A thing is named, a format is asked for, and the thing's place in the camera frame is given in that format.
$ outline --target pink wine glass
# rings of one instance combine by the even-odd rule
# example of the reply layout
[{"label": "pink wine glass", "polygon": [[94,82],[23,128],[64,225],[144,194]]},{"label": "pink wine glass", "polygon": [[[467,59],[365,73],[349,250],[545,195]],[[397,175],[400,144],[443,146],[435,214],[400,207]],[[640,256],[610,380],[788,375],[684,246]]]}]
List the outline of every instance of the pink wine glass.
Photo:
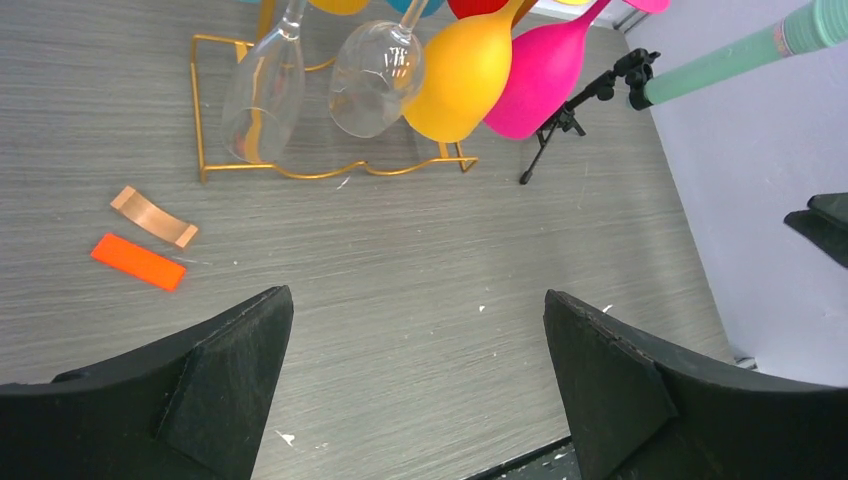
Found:
[{"label": "pink wine glass", "polygon": [[[576,20],[544,25],[512,42],[512,67],[498,103],[484,119],[500,135],[525,139],[571,94],[583,69],[586,34],[611,0],[598,0]],[[670,0],[625,0],[647,13],[665,10]]]}]

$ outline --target bent copper piece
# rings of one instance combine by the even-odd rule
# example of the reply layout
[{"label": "bent copper piece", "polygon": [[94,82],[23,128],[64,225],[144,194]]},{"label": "bent copper piece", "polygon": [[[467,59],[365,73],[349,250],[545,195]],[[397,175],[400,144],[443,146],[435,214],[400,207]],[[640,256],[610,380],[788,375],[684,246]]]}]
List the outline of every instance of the bent copper piece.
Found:
[{"label": "bent copper piece", "polygon": [[197,234],[196,226],[171,216],[129,185],[110,205],[139,227],[180,248]]}]

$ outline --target white wall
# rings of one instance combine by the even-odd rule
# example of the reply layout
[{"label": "white wall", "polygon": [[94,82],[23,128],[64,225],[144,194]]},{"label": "white wall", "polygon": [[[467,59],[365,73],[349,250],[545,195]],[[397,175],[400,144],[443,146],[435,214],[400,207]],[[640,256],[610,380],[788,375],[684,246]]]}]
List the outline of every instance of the white wall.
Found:
[{"label": "white wall", "polygon": [[[804,0],[678,0],[627,37],[655,72],[774,23]],[[848,191],[848,44],[651,109],[728,338],[760,371],[848,385],[848,270],[782,223]]]}]

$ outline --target yellow wine glass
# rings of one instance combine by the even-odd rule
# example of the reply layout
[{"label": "yellow wine glass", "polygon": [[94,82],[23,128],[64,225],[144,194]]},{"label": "yellow wine glass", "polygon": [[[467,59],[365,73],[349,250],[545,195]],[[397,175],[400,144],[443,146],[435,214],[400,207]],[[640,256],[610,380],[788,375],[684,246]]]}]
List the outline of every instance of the yellow wine glass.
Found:
[{"label": "yellow wine glass", "polygon": [[458,20],[424,48],[427,69],[418,96],[404,110],[407,122],[442,143],[463,140],[497,103],[512,64],[513,19],[525,0]]}]

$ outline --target tripod leg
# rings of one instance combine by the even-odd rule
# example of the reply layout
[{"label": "tripod leg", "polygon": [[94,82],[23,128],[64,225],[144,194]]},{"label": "tripod leg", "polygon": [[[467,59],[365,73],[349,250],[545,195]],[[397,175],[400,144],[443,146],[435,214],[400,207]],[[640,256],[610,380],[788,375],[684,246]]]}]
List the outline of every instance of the tripod leg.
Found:
[{"label": "tripod leg", "polygon": [[528,168],[526,172],[521,174],[521,178],[518,180],[518,183],[520,183],[522,185],[527,185],[527,182],[530,181],[530,177],[533,176],[533,169],[536,168],[536,164],[539,163],[539,159],[542,158],[542,153],[545,151],[545,147],[548,146],[548,141],[550,141],[550,139],[553,136],[555,131],[556,131],[556,128],[550,129],[550,131],[548,131],[548,134],[545,136],[544,141],[541,139],[541,135],[539,135],[539,137],[540,137],[539,138],[539,144],[541,145],[539,147],[539,151],[536,153],[536,156],[533,158],[533,161],[530,163],[530,168]]},{"label": "tripod leg", "polygon": [[580,135],[581,137],[586,136],[586,130],[583,130],[583,127],[581,127],[580,124],[577,123],[577,120],[574,121],[574,129],[577,130],[577,135]]}]

